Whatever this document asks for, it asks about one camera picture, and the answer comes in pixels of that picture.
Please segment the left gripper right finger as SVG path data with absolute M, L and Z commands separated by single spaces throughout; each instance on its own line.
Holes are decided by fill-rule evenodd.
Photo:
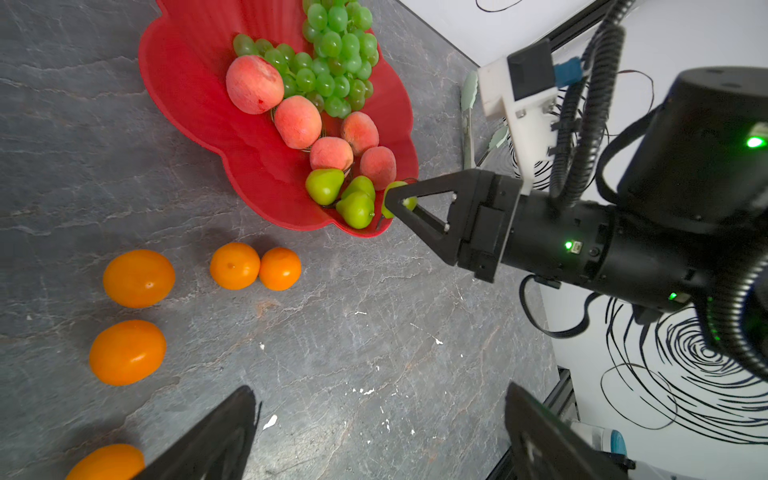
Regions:
M 509 384 L 505 479 L 627 479 L 636 462 L 593 449 L 520 385 Z

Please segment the pink peach top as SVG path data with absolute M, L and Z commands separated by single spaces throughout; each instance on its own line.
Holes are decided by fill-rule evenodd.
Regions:
M 360 173 L 372 181 L 376 191 L 385 190 L 396 180 L 394 153 L 384 146 L 367 149 L 360 159 Z

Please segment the lone pink peach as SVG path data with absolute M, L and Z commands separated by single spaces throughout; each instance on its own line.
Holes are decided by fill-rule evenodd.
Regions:
M 355 157 L 360 157 L 380 142 L 378 129 L 373 120 L 365 113 L 350 113 L 342 122 L 341 137 L 351 146 Z

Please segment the green grape bunch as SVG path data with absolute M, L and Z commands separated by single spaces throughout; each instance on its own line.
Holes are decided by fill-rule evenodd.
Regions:
M 309 51 L 274 44 L 239 33 L 233 50 L 239 57 L 256 55 L 280 74 L 284 96 L 301 96 L 321 113 L 338 119 L 361 110 L 374 93 L 373 68 L 380 60 L 371 32 L 373 15 L 358 1 L 303 1 L 302 35 Z

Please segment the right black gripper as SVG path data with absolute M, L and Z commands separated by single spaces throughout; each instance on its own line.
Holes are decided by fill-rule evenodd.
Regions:
M 465 170 L 392 187 L 384 206 L 446 264 L 493 283 L 524 183 Z

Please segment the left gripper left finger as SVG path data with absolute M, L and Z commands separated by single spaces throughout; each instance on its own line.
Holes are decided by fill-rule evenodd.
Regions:
M 260 414 L 253 390 L 246 385 L 237 388 L 136 477 L 241 479 Z

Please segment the pink peach bottom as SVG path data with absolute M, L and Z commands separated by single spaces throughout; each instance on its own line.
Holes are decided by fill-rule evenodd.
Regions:
M 275 110 L 274 123 L 283 142 L 297 150 L 311 147 L 322 132 L 320 112 L 302 96 L 284 99 Z

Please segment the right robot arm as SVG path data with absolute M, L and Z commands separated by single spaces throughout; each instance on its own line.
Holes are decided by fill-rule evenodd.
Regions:
M 466 170 L 391 189 L 385 207 L 445 263 L 492 282 L 507 265 L 552 288 L 632 306 L 641 325 L 686 306 L 706 345 L 767 376 L 767 72 L 680 73 L 664 102 L 604 149 L 636 152 L 600 202 L 524 194 Z

